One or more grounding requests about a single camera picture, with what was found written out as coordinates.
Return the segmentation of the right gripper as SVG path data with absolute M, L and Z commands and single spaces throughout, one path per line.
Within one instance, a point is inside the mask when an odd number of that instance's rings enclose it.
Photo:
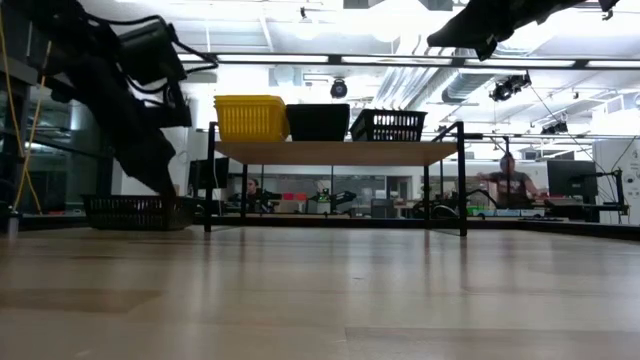
M 468 4 L 428 36 L 431 47 L 475 48 L 487 45 L 504 30 L 515 31 L 530 22 L 543 23 L 558 12 L 585 0 L 504 0 L 499 4 Z

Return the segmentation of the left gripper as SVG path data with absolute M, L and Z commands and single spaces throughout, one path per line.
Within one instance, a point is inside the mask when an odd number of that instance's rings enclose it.
M 176 152 L 160 130 L 173 110 L 108 82 L 88 82 L 84 96 L 124 172 L 160 195 L 175 195 L 169 163 Z

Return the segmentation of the black plastic slotted basket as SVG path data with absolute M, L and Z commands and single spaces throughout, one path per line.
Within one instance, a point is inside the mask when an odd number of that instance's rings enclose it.
M 174 231 L 193 224 L 197 203 L 186 197 L 83 195 L 89 225 L 99 230 Z
M 294 142 L 343 142 L 350 121 L 348 104 L 295 104 L 286 106 Z
M 427 112 L 363 109 L 349 129 L 354 142 L 420 142 Z

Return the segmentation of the wooden shelf black metal legs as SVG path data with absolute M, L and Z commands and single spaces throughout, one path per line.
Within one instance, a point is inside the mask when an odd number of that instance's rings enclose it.
M 213 163 L 216 153 L 225 155 L 243 165 L 242 174 L 248 174 L 248 166 L 406 166 L 423 168 L 427 176 L 429 166 L 457 155 L 458 171 L 458 219 L 459 235 L 468 232 L 466 210 L 466 160 L 464 154 L 466 134 L 460 121 L 438 133 L 429 142 L 218 142 L 214 134 L 215 124 L 210 124 L 207 145 L 207 162 Z

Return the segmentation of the black computer monitor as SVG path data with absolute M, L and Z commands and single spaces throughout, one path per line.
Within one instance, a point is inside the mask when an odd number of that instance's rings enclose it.
M 221 190 L 227 188 L 229 174 L 229 158 L 216 158 L 213 164 L 207 160 L 190 162 L 187 182 L 187 195 L 200 197 L 208 187 L 212 188 L 212 196 L 217 198 Z
M 583 203 L 596 203 L 598 185 L 594 162 L 549 160 L 547 175 L 552 197 L 578 197 Z

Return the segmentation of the person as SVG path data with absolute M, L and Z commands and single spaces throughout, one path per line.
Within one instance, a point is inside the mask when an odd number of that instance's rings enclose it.
M 499 166 L 499 171 L 477 174 L 479 180 L 496 186 L 499 209 L 530 209 L 533 201 L 544 195 L 544 188 L 538 188 L 527 173 L 515 169 L 510 153 L 500 159 Z
M 263 207 L 267 204 L 267 198 L 262 189 L 259 187 L 258 180 L 250 178 L 247 180 L 246 185 L 246 212 L 264 212 Z

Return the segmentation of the grey storage box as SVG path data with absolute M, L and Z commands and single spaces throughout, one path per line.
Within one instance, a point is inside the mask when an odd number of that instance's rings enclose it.
M 397 216 L 392 199 L 372 199 L 370 215 L 377 219 L 391 219 Z

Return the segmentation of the background work table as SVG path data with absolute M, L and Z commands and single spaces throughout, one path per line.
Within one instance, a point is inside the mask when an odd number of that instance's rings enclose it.
M 605 203 L 601 205 L 577 204 L 577 205 L 551 205 L 546 207 L 534 207 L 532 209 L 488 209 L 480 207 L 468 207 L 470 217 L 478 217 L 483 220 L 488 218 L 515 218 L 517 220 L 535 221 L 600 221 L 601 212 L 613 212 L 619 215 L 627 215 L 628 205 Z

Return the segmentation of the white cabinet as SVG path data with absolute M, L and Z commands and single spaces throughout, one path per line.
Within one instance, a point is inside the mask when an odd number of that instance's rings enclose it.
M 627 214 L 621 211 L 601 211 L 602 224 L 628 224 L 640 226 L 640 137 L 631 141 L 599 140 L 593 144 L 593 158 L 599 172 L 622 172 L 620 184 Z

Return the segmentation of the silver ventilation duct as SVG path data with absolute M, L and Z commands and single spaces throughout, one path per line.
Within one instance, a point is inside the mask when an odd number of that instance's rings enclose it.
M 460 72 L 456 70 L 444 82 L 442 90 L 438 91 L 443 103 L 462 104 L 478 89 L 496 77 L 495 73 Z

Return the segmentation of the black aluminium table frame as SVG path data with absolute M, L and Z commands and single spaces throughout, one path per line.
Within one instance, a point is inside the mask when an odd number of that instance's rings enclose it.
M 573 236 L 626 240 L 640 243 L 639 225 L 598 224 L 587 222 L 517 220 L 515 218 L 469 218 L 464 223 L 457 219 L 371 219 L 344 217 L 283 217 L 275 214 L 259 216 L 251 214 L 241 217 L 196 218 L 191 226 L 211 230 L 222 227 L 297 227 L 297 228 L 344 228 L 344 229 L 402 229 L 402 230 L 451 230 L 460 236 L 471 230 L 514 230 L 553 233 Z

